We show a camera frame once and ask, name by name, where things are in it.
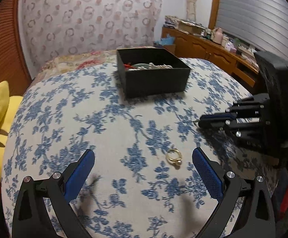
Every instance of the blue textured pad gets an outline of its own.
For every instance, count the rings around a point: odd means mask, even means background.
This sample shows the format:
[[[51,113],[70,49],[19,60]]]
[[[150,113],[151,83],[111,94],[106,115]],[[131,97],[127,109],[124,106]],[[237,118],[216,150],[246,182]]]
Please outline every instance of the blue textured pad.
[[[70,201],[77,198],[83,184],[94,166],[94,161],[94,152],[89,150],[80,164],[77,165],[72,175],[68,178],[64,194],[65,200],[68,204]]]
[[[220,203],[223,198],[223,184],[198,148],[194,149],[192,153],[192,163],[198,171],[211,198],[216,199]]]

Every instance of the table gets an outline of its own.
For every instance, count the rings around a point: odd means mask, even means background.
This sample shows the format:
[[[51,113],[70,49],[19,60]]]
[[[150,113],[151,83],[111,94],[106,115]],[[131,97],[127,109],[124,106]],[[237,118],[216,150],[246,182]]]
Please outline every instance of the table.
[[[261,154],[236,148],[222,133],[202,133],[193,122],[250,94],[214,64],[182,59],[191,67],[184,93],[125,100],[114,63],[51,77],[24,95],[5,148],[2,202],[11,232],[13,209],[25,176],[62,172],[90,148],[95,165],[70,204],[93,237],[193,237],[217,201],[210,198],[191,154],[201,146],[211,160],[243,178],[265,176],[270,192],[276,171]],[[183,154],[180,168],[165,153]],[[235,206],[229,234],[242,201]],[[51,221],[63,235],[50,200]]]

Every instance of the window blind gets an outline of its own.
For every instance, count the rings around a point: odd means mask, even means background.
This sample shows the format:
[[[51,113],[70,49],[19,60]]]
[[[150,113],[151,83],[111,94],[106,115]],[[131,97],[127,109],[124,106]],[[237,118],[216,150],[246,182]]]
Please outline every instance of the window blind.
[[[216,26],[288,60],[286,0],[220,0]]]

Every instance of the black box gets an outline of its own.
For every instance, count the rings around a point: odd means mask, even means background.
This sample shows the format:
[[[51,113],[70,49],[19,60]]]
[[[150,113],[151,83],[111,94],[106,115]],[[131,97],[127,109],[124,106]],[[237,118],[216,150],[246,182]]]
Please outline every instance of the black box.
[[[164,48],[129,48],[116,52],[119,76],[125,97],[175,93],[185,90],[190,68]],[[173,69],[126,71],[124,64],[153,63]]]

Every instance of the silver bolt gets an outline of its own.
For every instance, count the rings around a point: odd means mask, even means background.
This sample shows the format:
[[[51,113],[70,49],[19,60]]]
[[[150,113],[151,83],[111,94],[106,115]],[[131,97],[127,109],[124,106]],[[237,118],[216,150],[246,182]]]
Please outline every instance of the silver bolt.
[[[262,176],[257,176],[256,179],[259,181],[259,182],[263,182],[264,181],[264,178]]]
[[[60,176],[61,176],[61,173],[59,173],[59,172],[56,172],[53,174],[54,179],[59,179]]]
[[[30,176],[26,176],[24,179],[23,179],[24,182],[29,182],[30,181]]]
[[[233,172],[227,172],[226,175],[229,177],[229,178],[234,178],[235,177],[235,173]]]

